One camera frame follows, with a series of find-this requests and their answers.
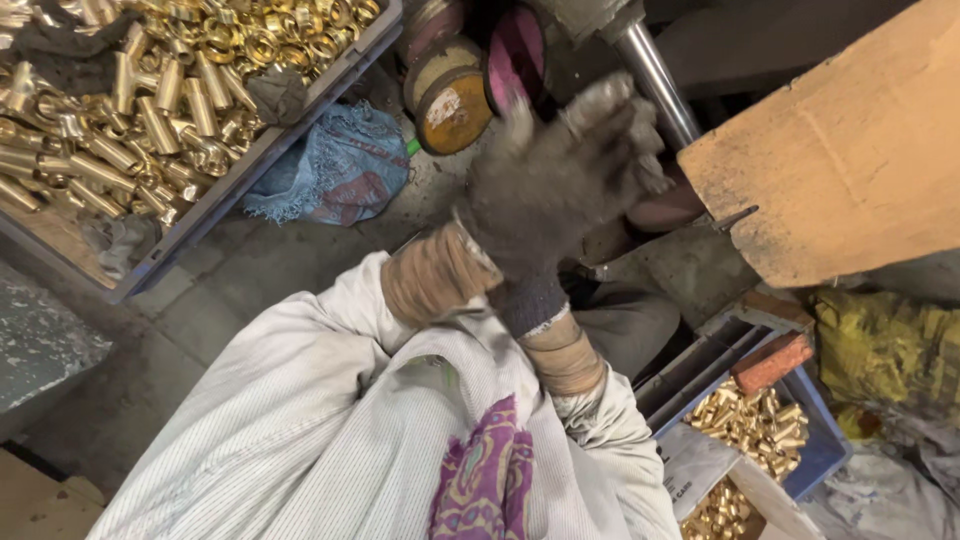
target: blue plastic crate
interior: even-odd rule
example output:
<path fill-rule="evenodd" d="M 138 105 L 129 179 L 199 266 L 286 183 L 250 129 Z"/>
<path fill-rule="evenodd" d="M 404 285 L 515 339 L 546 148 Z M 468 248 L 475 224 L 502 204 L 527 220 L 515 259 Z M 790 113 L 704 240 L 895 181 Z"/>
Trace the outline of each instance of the blue plastic crate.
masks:
<path fill-rule="evenodd" d="M 660 427 L 654 433 L 654 438 L 660 437 L 677 422 L 680 422 L 688 412 L 693 410 L 693 407 L 716 390 L 729 377 L 730 374 L 725 373 L 708 386 L 700 395 L 691 400 L 683 410 Z M 810 438 L 807 439 L 806 446 L 800 449 L 800 466 L 790 473 L 783 482 L 783 489 L 787 495 L 794 501 L 798 501 L 809 493 L 814 486 L 843 466 L 853 455 L 853 446 L 833 420 L 824 399 L 820 396 L 820 392 L 813 385 L 813 381 L 810 380 L 810 376 L 803 366 L 788 373 L 774 384 L 774 388 L 777 390 L 777 397 L 780 399 L 781 405 L 799 403 L 810 419 L 807 426 Z"/>

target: work glove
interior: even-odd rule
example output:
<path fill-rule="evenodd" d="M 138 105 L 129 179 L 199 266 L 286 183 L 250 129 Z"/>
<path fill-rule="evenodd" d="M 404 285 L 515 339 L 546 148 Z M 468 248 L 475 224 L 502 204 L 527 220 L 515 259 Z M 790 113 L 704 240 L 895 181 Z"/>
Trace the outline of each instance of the work glove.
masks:
<path fill-rule="evenodd" d="M 673 186 L 655 119 L 627 73 L 590 86 L 545 127 L 520 101 L 470 166 L 457 216 L 507 282 L 555 274 L 591 228 Z"/>

